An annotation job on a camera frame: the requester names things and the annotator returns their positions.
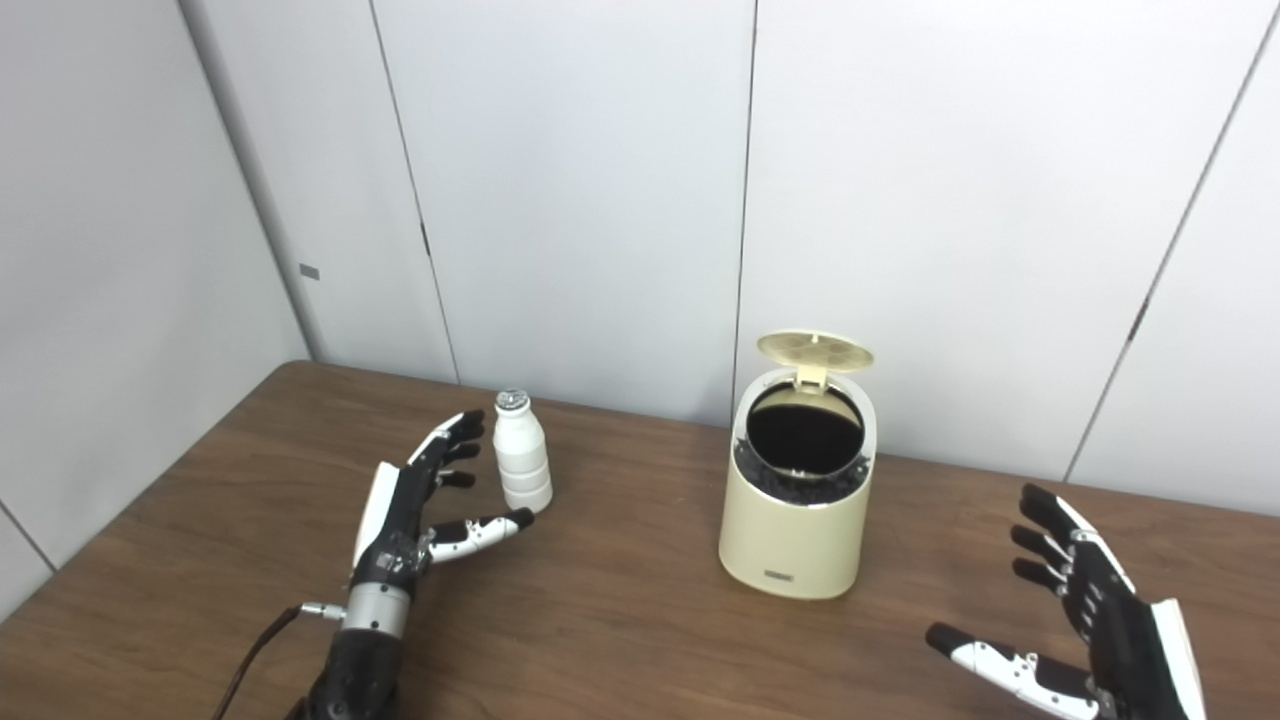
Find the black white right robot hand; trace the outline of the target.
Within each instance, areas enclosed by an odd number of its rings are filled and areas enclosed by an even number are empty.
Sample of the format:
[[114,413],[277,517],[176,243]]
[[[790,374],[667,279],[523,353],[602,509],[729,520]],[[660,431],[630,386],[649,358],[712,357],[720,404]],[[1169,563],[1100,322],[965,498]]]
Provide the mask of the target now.
[[1010,537],[1041,560],[1015,559],[1014,573],[1044,587],[1088,651],[1075,667],[1019,652],[945,623],[925,643],[951,662],[1057,719],[1203,719],[1199,667],[1180,603],[1144,601],[1098,530],[1065,498],[1032,483]]

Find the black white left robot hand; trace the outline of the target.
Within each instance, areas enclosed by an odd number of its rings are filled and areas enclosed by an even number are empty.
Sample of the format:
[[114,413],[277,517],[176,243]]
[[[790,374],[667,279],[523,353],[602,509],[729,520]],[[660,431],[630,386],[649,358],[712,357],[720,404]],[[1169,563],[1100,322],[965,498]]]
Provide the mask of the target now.
[[479,455],[484,421],[483,410],[458,413],[428,432],[403,464],[379,464],[356,533],[351,589],[371,584],[413,594],[433,565],[477,553],[534,524],[529,509],[431,527],[422,521],[440,488],[474,487],[475,475],[451,465]]

